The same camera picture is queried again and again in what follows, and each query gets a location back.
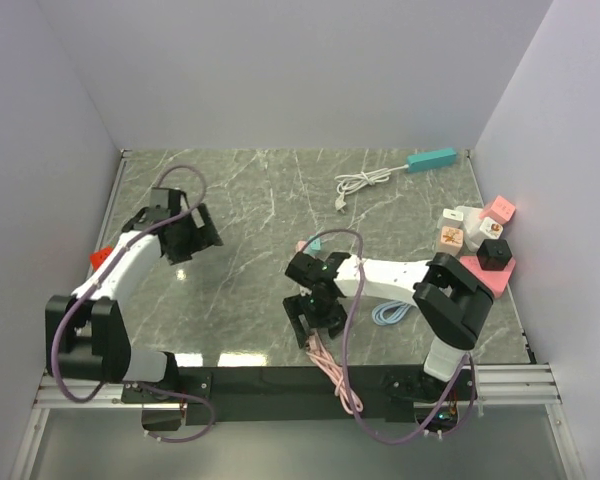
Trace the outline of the teal charger plug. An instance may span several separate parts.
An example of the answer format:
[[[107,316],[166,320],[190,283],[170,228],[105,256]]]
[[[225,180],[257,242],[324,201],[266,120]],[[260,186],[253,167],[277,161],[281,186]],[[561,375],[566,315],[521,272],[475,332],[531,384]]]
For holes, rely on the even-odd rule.
[[[316,255],[322,251],[322,241],[320,238],[314,238],[306,243],[304,252],[309,255]]]

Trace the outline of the light blue power strip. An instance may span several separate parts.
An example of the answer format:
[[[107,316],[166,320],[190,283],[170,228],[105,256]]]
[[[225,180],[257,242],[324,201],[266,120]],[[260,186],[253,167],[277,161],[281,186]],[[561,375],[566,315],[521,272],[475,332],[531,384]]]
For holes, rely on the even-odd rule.
[[[372,309],[372,321],[378,326],[395,325],[403,320],[411,306],[401,301],[388,301]]]

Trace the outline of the peach cartoon charger plug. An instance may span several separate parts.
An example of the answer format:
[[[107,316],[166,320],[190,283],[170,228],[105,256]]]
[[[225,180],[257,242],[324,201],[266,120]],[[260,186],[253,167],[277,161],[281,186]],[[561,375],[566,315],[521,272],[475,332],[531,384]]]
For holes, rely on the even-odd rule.
[[[464,245],[464,232],[455,227],[443,226],[436,240],[436,251],[457,256]]]

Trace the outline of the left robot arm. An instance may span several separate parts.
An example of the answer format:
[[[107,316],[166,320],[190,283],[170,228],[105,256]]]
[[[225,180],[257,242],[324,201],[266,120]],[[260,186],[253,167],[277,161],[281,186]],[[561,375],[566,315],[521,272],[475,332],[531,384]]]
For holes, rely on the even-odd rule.
[[[123,313],[158,261],[180,264],[222,243],[205,203],[190,205],[178,189],[153,189],[93,275],[71,294],[47,302],[47,369],[56,382],[144,383],[156,401],[173,399],[180,388],[174,354],[132,347]]]

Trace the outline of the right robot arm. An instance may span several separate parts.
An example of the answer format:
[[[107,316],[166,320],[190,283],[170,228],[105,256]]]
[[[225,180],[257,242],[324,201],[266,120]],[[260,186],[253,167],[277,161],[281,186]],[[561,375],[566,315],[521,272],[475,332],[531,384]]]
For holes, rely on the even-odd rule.
[[[345,330],[342,298],[398,301],[418,308],[434,339],[419,374],[424,395],[440,399],[454,386],[453,374],[475,348],[494,303],[493,292],[454,256],[399,262],[364,259],[335,252],[320,260],[298,252],[285,276],[305,289],[283,300],[298,346],[324,330],[334,339]]]

